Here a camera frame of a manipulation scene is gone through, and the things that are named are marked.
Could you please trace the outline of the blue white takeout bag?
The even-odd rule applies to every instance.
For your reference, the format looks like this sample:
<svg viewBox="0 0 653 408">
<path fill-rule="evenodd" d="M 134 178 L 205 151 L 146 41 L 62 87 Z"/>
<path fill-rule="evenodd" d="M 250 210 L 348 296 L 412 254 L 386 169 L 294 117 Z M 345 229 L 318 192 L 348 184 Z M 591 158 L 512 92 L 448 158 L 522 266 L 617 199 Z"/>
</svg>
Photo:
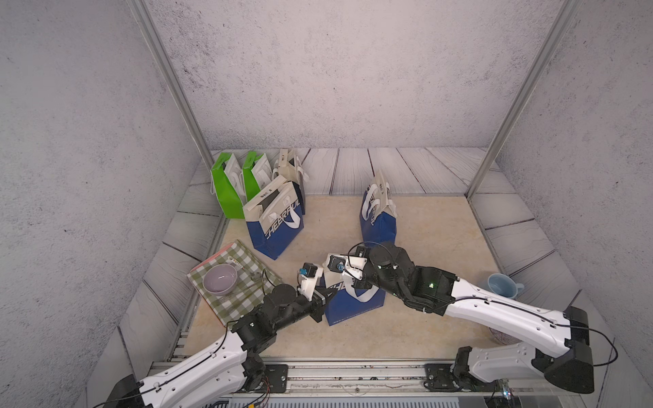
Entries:
<svg viewBox="0 0 653 408">
<path fill-rule="evenodd" d="M 254 248 L 276 260 L 304 228 L 304 208 L 294 183 L 274 178 L 243 207 Z"/>
</svg>

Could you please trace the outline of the dark navy takeaway bag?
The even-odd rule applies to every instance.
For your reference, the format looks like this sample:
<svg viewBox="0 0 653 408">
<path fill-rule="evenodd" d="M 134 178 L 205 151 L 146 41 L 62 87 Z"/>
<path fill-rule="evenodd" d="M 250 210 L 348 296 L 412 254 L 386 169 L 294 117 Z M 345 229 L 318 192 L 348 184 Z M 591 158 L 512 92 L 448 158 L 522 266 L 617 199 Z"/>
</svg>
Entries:
<svg viewBox="0 0 653 408">
<path fill-rule="evenodd" d="M 304 188 L 304 179 L 307 178 L 305 171 L 302 169 L 299 155 L 294 149 L 280 149 L 279 156 L 273 168 L 273 176 L 281 175 L 286 180 L 294 184 L 299 204 L 302 206 L 302 214 L 306 214 L 306 194 Z"/>
</svg>

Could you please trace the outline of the green white takeout bag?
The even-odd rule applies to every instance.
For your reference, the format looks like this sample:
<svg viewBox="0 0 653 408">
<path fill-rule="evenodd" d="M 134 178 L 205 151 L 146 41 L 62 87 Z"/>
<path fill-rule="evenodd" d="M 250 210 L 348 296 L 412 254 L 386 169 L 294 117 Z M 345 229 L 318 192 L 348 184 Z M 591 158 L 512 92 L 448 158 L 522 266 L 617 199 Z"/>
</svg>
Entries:
<svg viewBox="0 0 653 408">
<path fill-rule="evenodd" d="M 265 153 L 250 151 L 243 163 L 241 177 L 246 202 L 252 200 L 272 181 L 272 168 Z"/>
<path fill-rule="evenodd" d="M 222 152 L 211 169 L 213 192 L 227 219 L 244 219 L 247 200 L 241 166 L 233 153 Z"/>
</svg>

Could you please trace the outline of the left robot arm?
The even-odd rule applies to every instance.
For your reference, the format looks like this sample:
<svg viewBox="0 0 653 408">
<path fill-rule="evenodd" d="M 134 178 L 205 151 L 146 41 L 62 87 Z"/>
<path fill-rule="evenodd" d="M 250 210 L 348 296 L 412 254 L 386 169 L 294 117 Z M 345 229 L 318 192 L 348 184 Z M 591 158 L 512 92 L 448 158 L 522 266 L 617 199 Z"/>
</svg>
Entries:
<svg viewBox="0 0 653 408">
<path fill-rule="evenodd" d="M 291 285 L 278 285 L 262 304 L 229 322 L 221 339 L 164 372 L 140 381 L 125 377 L 114 388 L 123 395 L 98 406 L 203 407 L 240 390 L 255 391 L 265 377 L 260 354 L 277 333 L 307 316 L 321 322 L 336 293 L 318 287 L 308 299 Z"/>
</svg>

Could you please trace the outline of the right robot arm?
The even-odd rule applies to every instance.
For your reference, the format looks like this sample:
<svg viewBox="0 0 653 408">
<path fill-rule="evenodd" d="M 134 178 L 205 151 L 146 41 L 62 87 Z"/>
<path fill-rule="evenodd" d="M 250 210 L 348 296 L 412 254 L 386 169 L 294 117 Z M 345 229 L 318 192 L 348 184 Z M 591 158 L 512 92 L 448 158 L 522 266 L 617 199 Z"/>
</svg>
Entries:
<svg viewBox="0 0 653 408">
<path fill-rule="evenodd" d="M 501 347 L 460 348 L 450 368 L 459 388 L 541 377 L 565 391 L 595 392 L 588 315 L 582 309 L 541 309 L 501 297 L 451 272 L 415 265 L 405 249 L 390 242 L 354 246 L 342 274 L 355 287 L 377 287 L 410 309 L 472 321 L 516 338 Z"/>
</svg>

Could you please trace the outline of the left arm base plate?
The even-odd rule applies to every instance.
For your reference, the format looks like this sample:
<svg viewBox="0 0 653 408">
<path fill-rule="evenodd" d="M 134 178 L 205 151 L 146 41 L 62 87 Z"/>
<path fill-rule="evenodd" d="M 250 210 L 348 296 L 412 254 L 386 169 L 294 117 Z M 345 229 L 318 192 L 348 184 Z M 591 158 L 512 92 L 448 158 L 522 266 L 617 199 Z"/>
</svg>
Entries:
<svg viewBox="0 0 653 408">
<path fill-rule="evenodd" d="M 271 394 L 284 394 L 287 391 L 289 366 L 286 364 L 266 365 L 263 374 L 255 377 L 252 382 L 252 391 Z"/>
</svg>

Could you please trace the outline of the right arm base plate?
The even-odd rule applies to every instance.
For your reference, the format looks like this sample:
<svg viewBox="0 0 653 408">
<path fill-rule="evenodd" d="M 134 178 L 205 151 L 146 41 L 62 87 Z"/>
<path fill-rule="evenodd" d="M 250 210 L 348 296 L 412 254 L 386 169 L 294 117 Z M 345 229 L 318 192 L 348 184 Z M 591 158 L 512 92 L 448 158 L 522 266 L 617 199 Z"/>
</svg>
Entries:
<svg viewBox="0 0 653 408">
<path fill-rule="evenodd" d="M 452 364 L 426 364 L 423 387 L 431 392 L 491 392 L 498 391 L 499 381 L 484 382 L 471 374 L 469 355 L 472 347 L 458 350 Z"/>
</svg>

